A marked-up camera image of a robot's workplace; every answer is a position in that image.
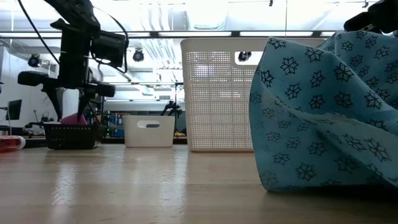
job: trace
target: light blue cloth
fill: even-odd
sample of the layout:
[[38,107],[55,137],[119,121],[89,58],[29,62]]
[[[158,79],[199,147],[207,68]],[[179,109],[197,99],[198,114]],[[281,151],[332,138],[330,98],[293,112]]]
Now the light blue cloth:
[[398,186],[398,40],[339,32],[315,47],[269,39],[250,123],[269,190]]

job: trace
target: black basket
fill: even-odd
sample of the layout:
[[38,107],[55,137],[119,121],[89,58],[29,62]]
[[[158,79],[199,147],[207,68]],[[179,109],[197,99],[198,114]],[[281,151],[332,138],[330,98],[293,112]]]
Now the black basket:
[[104,126],[45,124],[45,138],[50,149],[94,149],[101,143]]

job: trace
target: table surface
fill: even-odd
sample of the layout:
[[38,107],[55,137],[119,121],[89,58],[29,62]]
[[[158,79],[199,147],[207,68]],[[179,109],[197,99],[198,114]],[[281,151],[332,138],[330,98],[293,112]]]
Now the table surface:
[[398,223],[397,203],[371,195],[267,192],[251,153],[105,145],[0,154],[1,223]]

